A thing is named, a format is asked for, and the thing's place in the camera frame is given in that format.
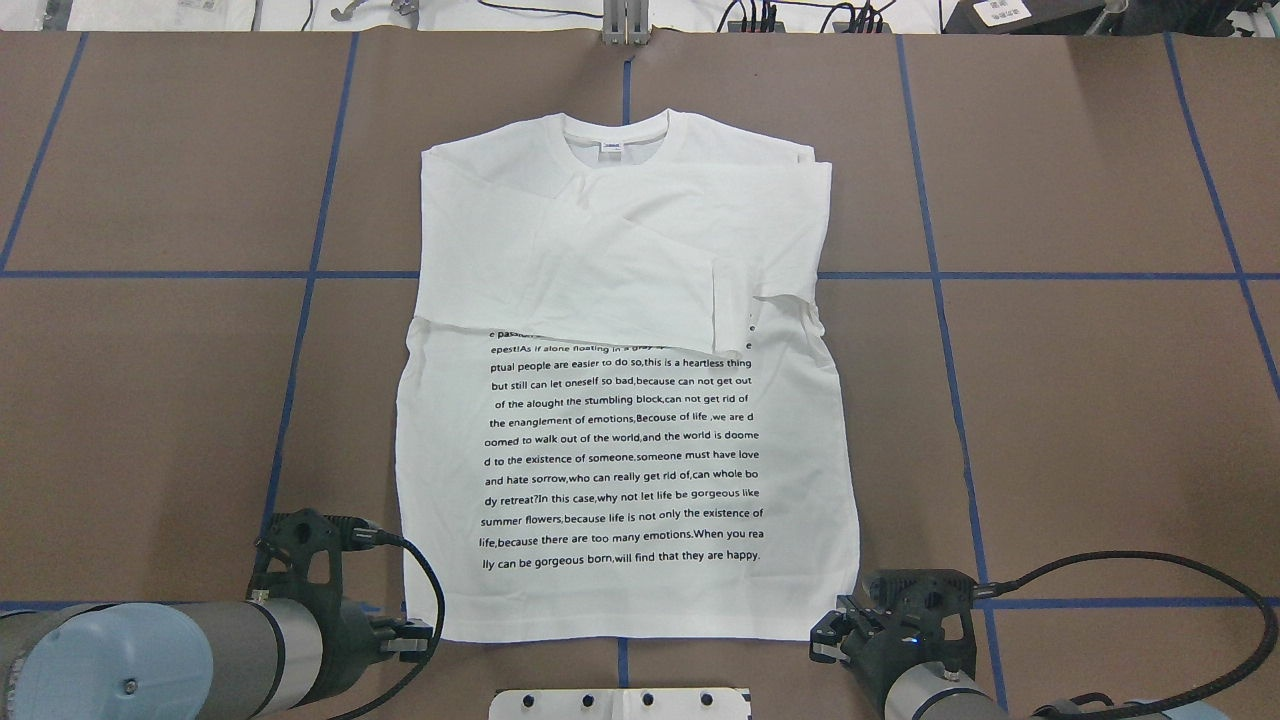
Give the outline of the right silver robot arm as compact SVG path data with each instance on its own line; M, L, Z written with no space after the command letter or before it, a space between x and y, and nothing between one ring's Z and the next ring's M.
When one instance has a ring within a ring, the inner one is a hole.
M809 657L849 669L882 719L1007 719L1009 712L973 678L974 603L1018 591L1062 568L1119 559L1188 568L1257 601L1252 588L1215 568L1146 551L1076 553L1000 583L979 583L956 570L883 570L867 584L869 606L852 594L841 596L837 609L812 628Z

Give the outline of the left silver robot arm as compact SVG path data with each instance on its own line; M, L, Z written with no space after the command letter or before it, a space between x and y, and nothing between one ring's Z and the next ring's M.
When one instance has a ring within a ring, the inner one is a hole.
M3 716L262 719L392 659L419 674L439 642L435 626L326 592L22 609L3 615Z

